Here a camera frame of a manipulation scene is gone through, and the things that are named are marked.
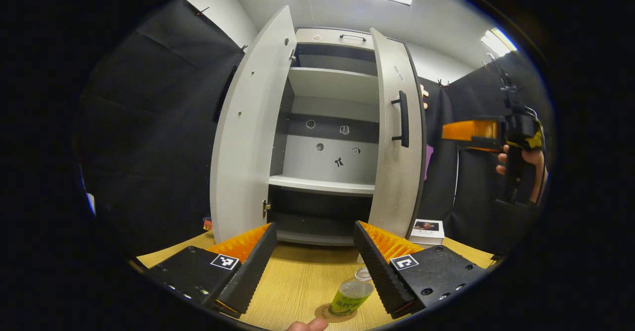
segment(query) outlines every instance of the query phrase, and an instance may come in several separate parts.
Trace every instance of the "water bottle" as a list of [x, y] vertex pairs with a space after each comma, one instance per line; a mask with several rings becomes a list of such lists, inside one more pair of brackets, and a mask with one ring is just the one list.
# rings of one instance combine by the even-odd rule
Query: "water bottle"
[[368, 268], [360, 268], [354, 277], [340, 285], [331, 306], [328, 307], [328, 312], [338, 317], [350, 315], [368, 299], [372, 292], [373, 284], [371, 284]]

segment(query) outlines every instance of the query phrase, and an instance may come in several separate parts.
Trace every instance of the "cork coaster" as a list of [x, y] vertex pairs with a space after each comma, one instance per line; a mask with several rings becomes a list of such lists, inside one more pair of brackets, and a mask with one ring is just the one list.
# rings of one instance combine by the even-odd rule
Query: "cork coaster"
[[324, 304], [316, 309], [316, 317], [320, 318], [326, 322], [344, 322], [348, 321], [357, 315], [357, 310], [353, 311], [350, 315], [345, 315], [342, 317], [337, 317], [336, 315], [332, 315], [332, 313], [328, 312], [328, 307], [331, 304]]

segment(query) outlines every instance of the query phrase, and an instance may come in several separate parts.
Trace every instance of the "bottle cap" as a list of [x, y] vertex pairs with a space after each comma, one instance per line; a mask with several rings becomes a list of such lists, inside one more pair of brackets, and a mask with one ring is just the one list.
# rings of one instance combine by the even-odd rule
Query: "bottle cap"
[[364, 283], [365, 281], [369, 281], [371, 277], [370, 273], [368, 272], [368, 268], [363, 267], [357, 270], [357, 272], [355, 272], [355, 279], [356, 281], [360, 281], [362, 283]]

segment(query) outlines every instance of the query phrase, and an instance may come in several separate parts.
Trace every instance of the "purple object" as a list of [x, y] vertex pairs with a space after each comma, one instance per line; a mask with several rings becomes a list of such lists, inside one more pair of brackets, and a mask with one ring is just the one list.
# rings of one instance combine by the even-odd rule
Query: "purple object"
[[433, 151], [435, 150], [435, 148], [433, 148], [430, 145], [426, 145], [426, 172], [424, 173], [424, 181], [428, 178], [428, 166], [430, 164], [430, 156], [433, 154]]

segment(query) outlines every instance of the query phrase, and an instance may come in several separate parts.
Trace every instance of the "table surface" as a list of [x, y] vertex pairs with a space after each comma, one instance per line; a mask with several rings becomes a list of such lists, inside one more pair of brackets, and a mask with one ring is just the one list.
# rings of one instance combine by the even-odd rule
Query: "table surface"
[[[209, 248], [215, 245], [212, 232], [158, 252], [138, 257], [150, 268], [188, 246]], [[445, 238], [443, 245], [479, 267], [492, 264], [492, 254]], [[339, 285], [350, 279], [363, 264], [357, 263], [355, 247], [317, 247], [279, 242], [268, 261], [247, 313], [241, 322], [263, 329], [285, 331], [294, 321], [310, 322], [315, 310], [333, 301]], [[351, 320], [331, 323], [327, 331], [363, 331], [393, 320], [373, 292]]]

